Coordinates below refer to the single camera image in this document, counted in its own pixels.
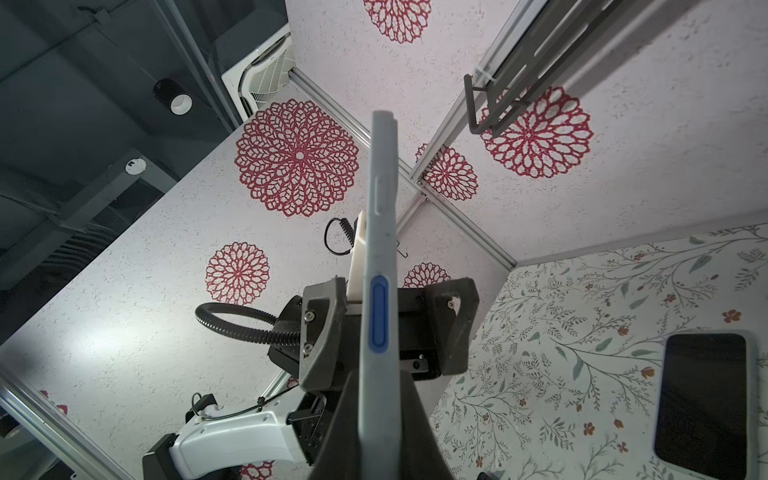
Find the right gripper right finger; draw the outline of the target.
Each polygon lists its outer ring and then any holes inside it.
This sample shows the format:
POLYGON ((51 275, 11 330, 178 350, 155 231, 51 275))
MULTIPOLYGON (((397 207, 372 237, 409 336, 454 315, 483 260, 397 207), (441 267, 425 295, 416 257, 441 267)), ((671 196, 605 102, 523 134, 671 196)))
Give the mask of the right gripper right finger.
POLYGON ((400 372, 401 447, 400 479, 451 480, 451 474, 431 430, 415 382, 400 372))

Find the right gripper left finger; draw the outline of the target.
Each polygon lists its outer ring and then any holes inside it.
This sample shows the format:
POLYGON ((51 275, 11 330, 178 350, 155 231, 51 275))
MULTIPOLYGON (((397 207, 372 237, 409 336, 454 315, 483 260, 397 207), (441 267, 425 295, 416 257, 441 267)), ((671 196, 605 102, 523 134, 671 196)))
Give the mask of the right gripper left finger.
POLYGON ((359 371, 347 377, 330 429, 310 472, 310 480, 360 479, 358 434, 359 371))

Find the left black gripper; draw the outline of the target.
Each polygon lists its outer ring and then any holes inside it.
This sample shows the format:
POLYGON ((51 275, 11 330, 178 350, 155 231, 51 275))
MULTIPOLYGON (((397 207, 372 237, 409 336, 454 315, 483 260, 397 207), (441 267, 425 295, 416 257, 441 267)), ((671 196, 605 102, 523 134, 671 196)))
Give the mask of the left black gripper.
MULTIPOLYGON (((399 358, 415 380, 464 373, 470 333, 479 307, 471 278, 421 289, 400 289, 399 358)), ((360 308, 346 300, 346 282, 334 277, 308 286, 278 317, 276 331, 296 331, 296 346, 272 345, 268 358, 299 379, 306 392, 338 390, 359 368, 360 308)))

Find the black phone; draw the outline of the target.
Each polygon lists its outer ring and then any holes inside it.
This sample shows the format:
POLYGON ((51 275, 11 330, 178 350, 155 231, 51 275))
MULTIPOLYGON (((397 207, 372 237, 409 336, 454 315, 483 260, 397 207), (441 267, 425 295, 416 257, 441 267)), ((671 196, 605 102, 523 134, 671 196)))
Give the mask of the black phone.
POLYGON ((398 126, 390 111, 372 114, 366 256, 360 332, 360 477, 397 479, 401 448, 396 197, 398 126))

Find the black phone removed from case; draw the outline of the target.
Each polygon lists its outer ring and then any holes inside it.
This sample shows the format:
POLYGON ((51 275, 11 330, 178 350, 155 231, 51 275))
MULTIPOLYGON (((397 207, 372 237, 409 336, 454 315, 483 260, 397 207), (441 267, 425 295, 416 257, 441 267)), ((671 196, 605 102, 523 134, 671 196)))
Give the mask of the black phone removed from case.
POLYGON ((674 334, 663 352, 653 454, 695 479, 757 479, 758 404, 753 334, 674 334))

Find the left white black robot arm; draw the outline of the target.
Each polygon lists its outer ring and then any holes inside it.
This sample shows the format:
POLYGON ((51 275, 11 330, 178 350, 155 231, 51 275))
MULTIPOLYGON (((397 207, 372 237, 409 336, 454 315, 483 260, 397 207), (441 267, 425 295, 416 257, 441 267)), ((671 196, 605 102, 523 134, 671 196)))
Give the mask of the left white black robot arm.
MULTIPOLYGON (((479 296, 469 278, 397 292, 403 426, 394 463, 400 479, 447 479, 450 471, 416 385, 467 370, 479 296)), ((279 383, 248 407, 195 395, 184 426, 144 456, 148 479, 231 479, 260 461, 309 465, 315 479, 360 479, 357 379, 363 305, 343 278, 308 286, 279 315, 209 302, 198 322, 231 338, 268 346, 269 359, 295 385, 279 383)))

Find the round ceiling spotlight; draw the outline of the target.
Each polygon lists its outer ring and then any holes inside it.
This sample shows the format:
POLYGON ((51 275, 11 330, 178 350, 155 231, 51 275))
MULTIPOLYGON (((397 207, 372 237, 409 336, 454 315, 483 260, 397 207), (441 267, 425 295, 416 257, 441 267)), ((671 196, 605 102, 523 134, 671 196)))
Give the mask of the round ceiling spotlight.
POLYGON ((193 106, 192 97, 171 78, 157 81, 153 87, 153 96, 177 116, 186 115, 193 106))

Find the grey slotted wall shelf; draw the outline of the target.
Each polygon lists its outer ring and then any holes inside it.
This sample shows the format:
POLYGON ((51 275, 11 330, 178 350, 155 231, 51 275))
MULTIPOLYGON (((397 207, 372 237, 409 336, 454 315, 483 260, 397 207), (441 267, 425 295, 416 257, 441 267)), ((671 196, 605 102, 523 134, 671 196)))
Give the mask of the grey slotted wall shelf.
POLYGON ((485 83, 464 77, 469 131, 500 136, 634 1, 549 1, 485 83))

